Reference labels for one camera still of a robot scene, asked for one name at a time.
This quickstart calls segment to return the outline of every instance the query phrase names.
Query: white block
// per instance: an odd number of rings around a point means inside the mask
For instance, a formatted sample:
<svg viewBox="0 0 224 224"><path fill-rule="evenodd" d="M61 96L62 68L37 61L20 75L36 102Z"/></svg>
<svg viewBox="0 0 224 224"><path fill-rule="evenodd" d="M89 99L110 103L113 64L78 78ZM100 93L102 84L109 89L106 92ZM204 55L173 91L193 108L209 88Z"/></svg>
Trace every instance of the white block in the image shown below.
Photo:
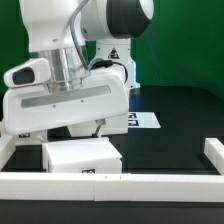
<svg viewBox="0 0 224 224"><path fill-rule="evenodd" d="M221 175L224 175L224 145L217 138L206 138L205 155Z"/></svg>
<svg viewBox="0 0 224 224"><path fill-rule="evenodd" d="M121 173L120 159L108 138L43 144L43 168L52 173Z"/></svg>
<svg viewBox="0 0 224 224"><path fill-rule="evenodd" d="M94 175L0 173L0 199L94 200Z"/></svg>
<svg viewBox="0 0 224 224"><path fill-rule="evenodd" d="M0 170L15 152L15 138L12 135L2 135L0 138Z"/></svg>

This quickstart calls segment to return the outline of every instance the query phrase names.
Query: black tabletop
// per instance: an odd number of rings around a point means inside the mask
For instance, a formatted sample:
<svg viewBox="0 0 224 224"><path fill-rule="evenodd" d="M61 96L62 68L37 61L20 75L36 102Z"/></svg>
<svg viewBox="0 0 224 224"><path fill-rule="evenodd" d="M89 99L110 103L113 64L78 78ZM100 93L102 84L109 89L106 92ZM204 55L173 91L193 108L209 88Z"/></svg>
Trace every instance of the black tabletop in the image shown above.
<svg viewBox="0 0 224 224"><path fill-rule="evenodd" d="M203 154L206 137L223 141L224 102L205 89L142 87L130 111L155 112L160 129L109 136L123 172L219 175ZM70 139L67 128L49 140ZM43 172L41 147L19 147L3 171ZM0 201L3 223L223 223L223 203Z"/></svg>

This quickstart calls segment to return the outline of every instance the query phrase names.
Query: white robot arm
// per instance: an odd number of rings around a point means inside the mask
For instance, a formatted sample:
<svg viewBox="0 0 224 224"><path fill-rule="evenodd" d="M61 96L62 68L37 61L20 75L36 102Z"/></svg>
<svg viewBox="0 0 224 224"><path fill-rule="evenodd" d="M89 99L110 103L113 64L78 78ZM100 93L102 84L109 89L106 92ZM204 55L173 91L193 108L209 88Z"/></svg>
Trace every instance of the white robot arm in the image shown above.
<svg viewBox="0 0 224 224"><path fill-rule="evenodd" d="M139 36L152 18L152 0L20 0L20 6L32 58L4 75L6 130L17 135L127 113L123 68L90 71L82 52L85 39Z"/></svg>

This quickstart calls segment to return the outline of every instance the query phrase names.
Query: printed label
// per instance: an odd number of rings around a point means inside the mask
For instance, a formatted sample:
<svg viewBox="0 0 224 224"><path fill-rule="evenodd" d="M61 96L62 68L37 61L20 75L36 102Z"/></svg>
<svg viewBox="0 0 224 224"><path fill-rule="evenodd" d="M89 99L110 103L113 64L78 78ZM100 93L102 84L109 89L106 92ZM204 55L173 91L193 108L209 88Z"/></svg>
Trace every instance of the printed label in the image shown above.
<svg viewBox="0 0 224 224"><path fill-rule="evenodd" d="M93 173L96 173L96 170L95 169L82 170L82 173L84 173L84 174L93 174Z"/></svg>

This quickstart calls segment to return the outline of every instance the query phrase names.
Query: green wall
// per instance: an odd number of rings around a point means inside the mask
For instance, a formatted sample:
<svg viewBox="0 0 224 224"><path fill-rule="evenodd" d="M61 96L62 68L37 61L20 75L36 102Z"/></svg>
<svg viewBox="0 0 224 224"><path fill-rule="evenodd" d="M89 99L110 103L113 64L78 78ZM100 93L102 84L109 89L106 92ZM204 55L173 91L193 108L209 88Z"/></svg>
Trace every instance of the green wall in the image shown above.
<svg viewBox="0 0 224 224"><path fill-rule="evenodd" d="M224 1L154 0L155 16L148 31L157 56L162 84L203 87L224 100ZM29 57L27 34L18 0L0 1L0 93L4 72ZM88 44L90 58L94 43ZM148 36L132 42L137 79L160 85Z"/></svg>

